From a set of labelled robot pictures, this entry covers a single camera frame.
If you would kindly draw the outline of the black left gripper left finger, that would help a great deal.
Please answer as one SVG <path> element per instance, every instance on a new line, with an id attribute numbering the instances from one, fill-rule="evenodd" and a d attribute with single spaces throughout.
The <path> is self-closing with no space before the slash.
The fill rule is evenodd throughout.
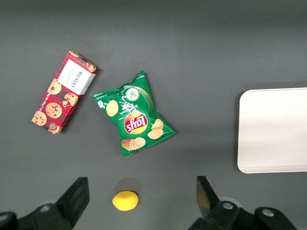
<path id="1" fill-rule="evenodd" d="M 79 177 L 57 200 L 43 204 L 28 215 L 17 218 L 14 212 L 1 212 L 2 230 L 71 230 L 90 200 L 88 178 Z"/>

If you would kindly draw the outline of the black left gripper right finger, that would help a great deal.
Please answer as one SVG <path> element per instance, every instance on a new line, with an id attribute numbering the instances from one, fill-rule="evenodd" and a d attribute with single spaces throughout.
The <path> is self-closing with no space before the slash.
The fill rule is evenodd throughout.
<path id="1" fill-rule="evenodd" d="M 217 196 L 206 176 L 196 182 L 197 203 L 202 217 L 190 230 L 295 230 L 285 214 L 271 207 L 259 207 L 249 213 L 231 201 Z"/>

